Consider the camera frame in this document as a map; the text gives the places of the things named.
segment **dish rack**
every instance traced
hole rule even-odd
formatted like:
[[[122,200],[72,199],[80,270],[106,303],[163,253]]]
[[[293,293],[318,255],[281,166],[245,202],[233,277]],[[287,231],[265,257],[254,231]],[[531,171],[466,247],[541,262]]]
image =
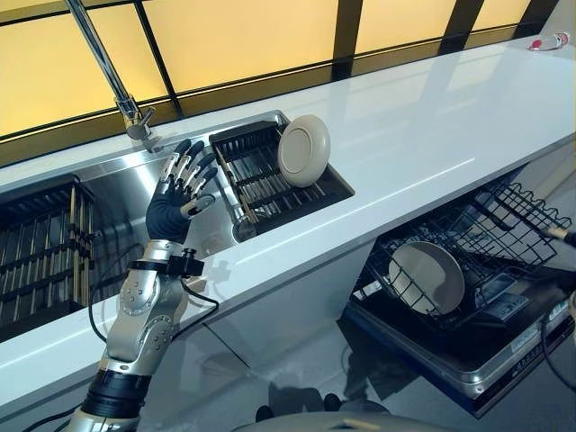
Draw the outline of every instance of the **dish rack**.
[[[94,198],[72,175],[0,201],[0,341],[87,305]]]
[[[288,184],[277,161],[278,144],[285,126],[275,121],[256,121],[210,136],[217,161],[241,207],[235,222],[248,222],[249,227],[244,231],[251,231],[251,236],[353,194],[330,166],[309,187]]]
[[[519,277],[530,278],[556,255],[552,240],[541,230],[549,226],[568,228],[571,224],[570,218],[561,217],[556,209],[524,191],[521,184],[509,184],[508,178],[496,180],[378,238],[355,291],[363,292],[363,287],[376,281],[393,301],[433,330],[452,331],[480,318],[479,314]],[[454,311],[440,314],[435,303],[392,257],[397,248],[412,241],[439,245],[462,268],[465,293]],[[391,261],[400,268],[393,279],[388,270]],[[401,276],[409,280],[409,285],[399,292],[394,282]],[[408,290],[419,296],[407,302],[403,294]],[[410,309],[420,301],[431,305],[428,314]]]

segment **floor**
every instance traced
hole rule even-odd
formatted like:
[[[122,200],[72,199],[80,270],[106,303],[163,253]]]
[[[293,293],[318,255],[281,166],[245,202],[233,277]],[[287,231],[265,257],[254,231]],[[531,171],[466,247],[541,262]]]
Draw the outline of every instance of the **floor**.
[[[342,329],[348,339],[356,331],[346,325]],[[547,364],[540,364],[478,420],[363,334],[351,339],[352,354],[342,329],[335,324],[273,364],[250,370],[233,384],[178,412],[168,422],[149,424],[144,418],[139,431],[227,432],[253,422],[263,404],[270,405],[276,415],[321,410],[322,398],[329,392],[342,399],[367,397],[382,403],[393,415],[462,431],[576,430],[576,395],[562,387]],[[571,338],[552,358],[576,382],[576,347]]]

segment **white plate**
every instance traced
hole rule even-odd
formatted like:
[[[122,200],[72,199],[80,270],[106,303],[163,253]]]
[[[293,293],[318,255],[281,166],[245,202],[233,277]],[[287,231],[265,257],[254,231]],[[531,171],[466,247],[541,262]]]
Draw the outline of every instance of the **white plate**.
[[[330,135],[315,115],[294,119],[284,130],[278,145],[278,166],[288,183],[307,187],[326,169],[330,155]]]
[[[396,293],[420,313],[449,313],[464,297],[462,269],[434,243],[415,241],[400,246],[392,254],[388,272]]]

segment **bottle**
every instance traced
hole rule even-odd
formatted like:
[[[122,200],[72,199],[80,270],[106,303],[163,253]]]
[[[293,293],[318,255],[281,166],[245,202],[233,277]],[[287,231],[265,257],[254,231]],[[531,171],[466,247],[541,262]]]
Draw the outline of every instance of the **bottle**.
[[[567,31],[560,31],[550,36],[539,36],[528,47],[531,51],[558,50],[568,43],[570,34]]]

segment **robotic arm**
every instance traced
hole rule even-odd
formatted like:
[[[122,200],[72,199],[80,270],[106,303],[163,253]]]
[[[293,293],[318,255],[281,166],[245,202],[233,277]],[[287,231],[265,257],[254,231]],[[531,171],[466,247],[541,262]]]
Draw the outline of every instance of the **robotic arm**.
[[[197,164],[204,144],[181,142],[164,165],[146,214],[150,235],[144,255],[130,263],[118,296],[118,316],[84,403],[67,432],[135,431],[152,375],[172,338],[184,295],[179,279],[201,275],[203,263],[183,244],[191,219],[214,197],[203,188],[217,168],[210,154]]]

